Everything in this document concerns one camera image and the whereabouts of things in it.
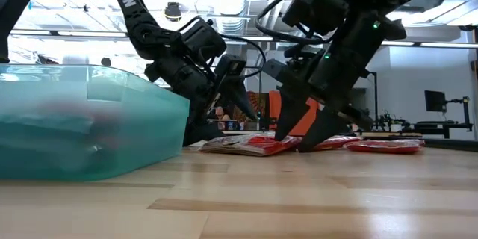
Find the wooden table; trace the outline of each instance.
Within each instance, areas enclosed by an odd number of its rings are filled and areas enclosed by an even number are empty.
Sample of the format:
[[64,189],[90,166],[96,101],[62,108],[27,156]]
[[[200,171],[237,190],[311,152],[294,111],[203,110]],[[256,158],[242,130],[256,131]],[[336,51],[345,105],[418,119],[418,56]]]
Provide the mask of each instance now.
[[[225,135],[242,135],[242,134],[262,134],[263,131],[223,131]],[[356,132],[358,136],[362,137],[398,137],[400,133],[398,132],[389,132],[389,131],[367,131],[362,132],[361,134]],[[418,133],[404,133],[402,136],[405,137],[422,137],[421,134]]]
[[201,154],[85,184],[2,181],[1,239],[478,238],[478,154]]

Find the white wall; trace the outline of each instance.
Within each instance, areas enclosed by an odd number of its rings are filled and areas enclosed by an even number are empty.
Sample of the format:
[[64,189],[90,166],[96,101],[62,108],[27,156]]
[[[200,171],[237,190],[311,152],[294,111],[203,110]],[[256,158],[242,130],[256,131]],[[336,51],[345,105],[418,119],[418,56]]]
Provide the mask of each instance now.
[[[248,66],[254,66],[255,61],[258,58],[258,53],[255,50],[248,50],[247,51],[247,65]],[[283,52],[278,52],[278,51],[269,51],[267,53],[267,59],[276,59],[276,60],[285,60]],[[253,92],[258,93],[259,92],[259,75],[256,75],[251,78],[247,78],[246,81],[246,90],[251,90]],[[271,90],[276,90],[276,87],[280,85],[280,83],[271,77],[270,75],[262,72],[261,73],[261,92],[262,93],[268,93]]]
[[[454,42],[467,42],[466,33]],[[425,107],[425,90],[445,92],[447,99],[471,98],[470,120],[475,121],[473,79],[467,49],[390,48],[390,69],[379,74],[388,76],[379,81],[379,113],[384,109],[398,118],[413,122],[445,120],[441,113],[428,112]],[[460,104],[447,106],[446,118],[464,122]],[[473,132],[464,129],[450,131],[453,139],[474,139]]]
[[[376,52],[373,56],[370,63],[367,65],[367,70],[370,72],[377,73],[377,100],[378,100],[378,112],[381,114],[381,111],[388,109],[390,103],[388,96],[383,93],[387,93],[390,90],[391,80],[390,80],[390,48],[382,47]],[[367,97],[367,107],[370,110],[370,116],[375,119],[375,93],[373,87],[373,76],[369,75],[367,78],[369,87],[366,89]]]

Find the computer monitor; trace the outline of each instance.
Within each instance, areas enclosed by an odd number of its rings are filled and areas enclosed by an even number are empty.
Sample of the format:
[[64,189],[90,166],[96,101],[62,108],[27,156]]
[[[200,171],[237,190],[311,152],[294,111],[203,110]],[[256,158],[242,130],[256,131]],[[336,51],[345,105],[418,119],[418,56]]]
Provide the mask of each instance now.
[[426,110],[433,112],[447,112],[447,100],[445,93],[425,90]]

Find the orange chair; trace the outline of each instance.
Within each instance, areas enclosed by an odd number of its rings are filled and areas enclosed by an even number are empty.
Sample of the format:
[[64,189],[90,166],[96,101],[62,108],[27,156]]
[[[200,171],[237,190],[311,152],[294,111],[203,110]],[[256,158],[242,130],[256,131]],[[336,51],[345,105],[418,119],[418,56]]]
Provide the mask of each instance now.
[[[281,95],[278,90],[271,90],[269,92],[269,118],[279,118],[281,112]],[[310,106],[308,112],[304,117],[297,123],[297,125],[292,129],[289,135],[303,136],[307,133],[308,129],[311,127],[312,123],[315,120],[315,112],[320,108],[319,102],[309,98],[307,100],[307,105]],[[275,130],[276,125],[270,125],[270,130]]]

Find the red snack bag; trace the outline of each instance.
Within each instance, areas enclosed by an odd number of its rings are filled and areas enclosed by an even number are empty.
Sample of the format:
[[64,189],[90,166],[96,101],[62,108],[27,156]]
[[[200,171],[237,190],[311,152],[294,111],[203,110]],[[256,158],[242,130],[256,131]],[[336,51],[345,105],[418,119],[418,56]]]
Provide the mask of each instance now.
[[348,137],[342,135],[335,135],[330,137],[329,139],[323,141],[322,143],[316,145],[314,150],[323,151],[323,150],[331,150],[331,149],[340,149],[346,143],[360,141],[360,137]]
[[287,136],[282,141],[274,140],[274,133],[246,134],[231,137],[218,137],[208,141],[198,150],[200,152],[269,156],[292,149],[301,139]]
[[422,150],[424,142],[421,140],[380,141],[366,140],[350,142],[345,148],[355,152],[375,152],[389,154],[415,154]]

